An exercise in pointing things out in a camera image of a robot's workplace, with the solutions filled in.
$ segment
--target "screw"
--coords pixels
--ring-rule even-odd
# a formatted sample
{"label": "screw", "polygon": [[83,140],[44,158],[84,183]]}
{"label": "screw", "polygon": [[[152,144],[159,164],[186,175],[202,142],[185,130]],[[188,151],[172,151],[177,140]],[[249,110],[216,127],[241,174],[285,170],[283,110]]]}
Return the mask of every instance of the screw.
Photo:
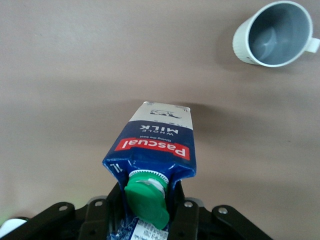
{"label": "screw", "polygon": [[219,207],[218,212],[221,214],[227,214],[228,210],[225,207]]}
{"label": "screw", "polygon": [[192,208],[193,204],[192,204],[192,202],[190,202],[190,201],[186,201],[186,202],[184,203],[184,206],[185,206],[186,208]]}

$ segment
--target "green cap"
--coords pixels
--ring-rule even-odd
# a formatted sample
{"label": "green cap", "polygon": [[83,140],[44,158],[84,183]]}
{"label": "green cap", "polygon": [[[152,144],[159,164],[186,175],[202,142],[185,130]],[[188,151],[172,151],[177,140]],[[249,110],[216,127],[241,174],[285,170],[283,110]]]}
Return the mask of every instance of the green cap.
{"label": "green cap", "polygon": [[124,191],[135,215],[157,229],[163,229],[170,218],[165,201],[167,188],[160,176],[151,172],[138,172],[129,178]]}

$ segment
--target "beige tabletop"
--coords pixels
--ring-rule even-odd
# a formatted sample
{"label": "beige tabletop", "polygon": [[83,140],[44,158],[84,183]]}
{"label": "beige tabletop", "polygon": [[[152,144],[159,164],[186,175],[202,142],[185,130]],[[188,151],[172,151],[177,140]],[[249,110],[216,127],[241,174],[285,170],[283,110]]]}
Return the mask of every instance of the beige tabletop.
{"label": "beige tabletop", "polygon": [[[270,0],[0,1],[0,224],[107,195],[102,160],[144,101],[191,108],[185,195],[275,240],[320,239],[320,52],[267,68],[232,50]],[[320,37],[320,2],[298,0]]]}

